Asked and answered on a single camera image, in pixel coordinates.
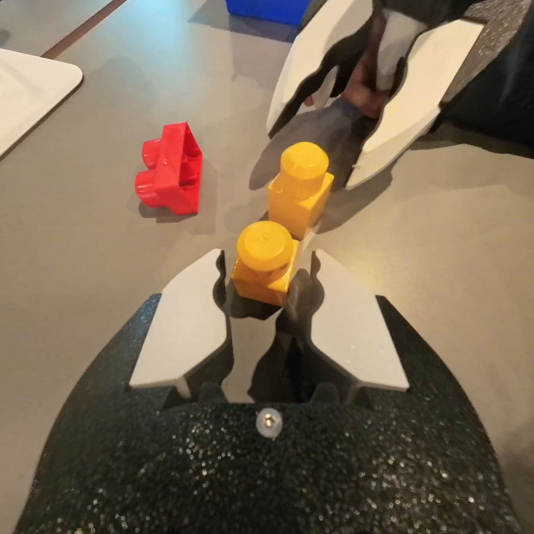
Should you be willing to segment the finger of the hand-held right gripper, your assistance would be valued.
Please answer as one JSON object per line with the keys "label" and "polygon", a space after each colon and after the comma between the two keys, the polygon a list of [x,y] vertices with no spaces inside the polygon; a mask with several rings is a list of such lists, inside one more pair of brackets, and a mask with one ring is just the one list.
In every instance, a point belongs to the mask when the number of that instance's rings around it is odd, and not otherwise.
{"label": "finger of the hand-held right gripper", "polygon": [[266,130],[275,136],[304,100],[320,90],[329,73],[356,59],[366,44],[376,3],[312,3],[285,60],[272,96]]}
{"label": "finger of the hand-held right gripper", "polygon": [[347,190],[375,177],[424,135],[485,24],[457,19],[420,34],[406,59],[403,81],[386,103],[346,183]]}

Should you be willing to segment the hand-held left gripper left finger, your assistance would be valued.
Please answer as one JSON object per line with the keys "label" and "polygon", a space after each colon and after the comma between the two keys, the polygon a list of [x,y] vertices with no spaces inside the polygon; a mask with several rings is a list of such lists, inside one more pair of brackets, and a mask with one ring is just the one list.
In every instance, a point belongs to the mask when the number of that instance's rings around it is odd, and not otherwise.
{"label": "hand-held left gripper left finger", "polygon": [[216,295],[225,275],[224,251],[215,248],[164,287],[129,380],[131,389],[170,386],[182,398],[197,396],[191,374],[230,340]]}

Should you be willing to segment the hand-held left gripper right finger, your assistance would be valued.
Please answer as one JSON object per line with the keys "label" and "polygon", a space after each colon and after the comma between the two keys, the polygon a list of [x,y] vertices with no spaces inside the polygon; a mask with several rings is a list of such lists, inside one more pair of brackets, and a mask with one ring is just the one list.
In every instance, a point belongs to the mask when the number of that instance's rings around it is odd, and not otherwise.
{"label": "hand-held left gripper right finger", "polygon": [[340,396],[410,388],[376,295],[324,250],[313,251],[309,269],[291,281],[277,330],[296,342],[290,377],[302,396],[322,383]]}

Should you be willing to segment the blue plastic bin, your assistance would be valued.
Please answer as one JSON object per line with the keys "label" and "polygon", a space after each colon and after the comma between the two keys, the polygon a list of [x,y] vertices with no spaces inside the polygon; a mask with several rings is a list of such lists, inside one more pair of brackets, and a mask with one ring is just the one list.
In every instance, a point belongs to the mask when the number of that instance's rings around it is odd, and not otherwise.
{"label": "blue plastic bin", "polygon": [[228,13],[272,23],[298,26],[310,1],[225,1]]}

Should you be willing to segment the yellow one-stud block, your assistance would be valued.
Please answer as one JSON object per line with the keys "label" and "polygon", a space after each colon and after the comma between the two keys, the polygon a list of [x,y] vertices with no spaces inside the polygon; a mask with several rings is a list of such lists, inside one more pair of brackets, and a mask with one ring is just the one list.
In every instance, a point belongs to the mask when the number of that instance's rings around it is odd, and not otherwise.
{"label": "yellow one-stud block", "polygon": [[268,217],[303,240],[322,216],[334,175],[329,158],[317,144],[299,142],[285,149],[280,171],[268,186]]}
{"label": "yellow one-stud block", "polygon": [[240,297],[282,307],[288,297],[300,242],[269,220],[248,225],[236,243],[231,281]]}

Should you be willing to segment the red two-stud block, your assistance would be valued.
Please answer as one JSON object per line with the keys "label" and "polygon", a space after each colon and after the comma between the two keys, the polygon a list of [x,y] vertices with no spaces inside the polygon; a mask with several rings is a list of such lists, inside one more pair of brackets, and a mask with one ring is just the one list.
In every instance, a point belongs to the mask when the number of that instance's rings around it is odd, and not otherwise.
{"label": "red two-stud block", "polygon": [[168,208],[177,216],[199,211],[203,154],[187,122],[167,124],[161,137],[143,143],[146,170],[135,190],[149,208]]}

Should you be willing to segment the person's right hand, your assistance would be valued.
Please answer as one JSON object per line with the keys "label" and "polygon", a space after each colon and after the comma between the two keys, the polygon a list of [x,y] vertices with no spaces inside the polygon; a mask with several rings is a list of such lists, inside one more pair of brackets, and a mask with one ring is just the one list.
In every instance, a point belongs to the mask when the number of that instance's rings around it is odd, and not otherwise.
{"label": "person's right hand", "polygon": [[370,51],[362,54],[342,93],[343,99],[365,117],[378,120],[390,98],[390,90],[376,87],[377,58]]}

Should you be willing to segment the acrylic sign stand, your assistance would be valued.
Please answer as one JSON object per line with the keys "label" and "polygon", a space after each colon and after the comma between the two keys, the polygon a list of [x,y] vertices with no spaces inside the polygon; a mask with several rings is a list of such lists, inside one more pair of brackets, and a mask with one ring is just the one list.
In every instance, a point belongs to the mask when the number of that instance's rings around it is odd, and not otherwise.
{"label": "acrylic sign stand", "polygon": [[1,49],[1,157],[82,81],[71,63]]}

